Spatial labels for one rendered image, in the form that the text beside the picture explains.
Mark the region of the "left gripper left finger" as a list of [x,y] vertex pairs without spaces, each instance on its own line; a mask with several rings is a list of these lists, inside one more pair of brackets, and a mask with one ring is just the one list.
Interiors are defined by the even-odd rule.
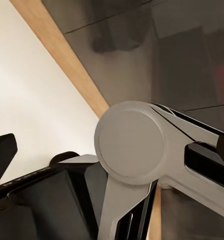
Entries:
[[0,136],[0,180],[17,152],[17,141],[13,133]]

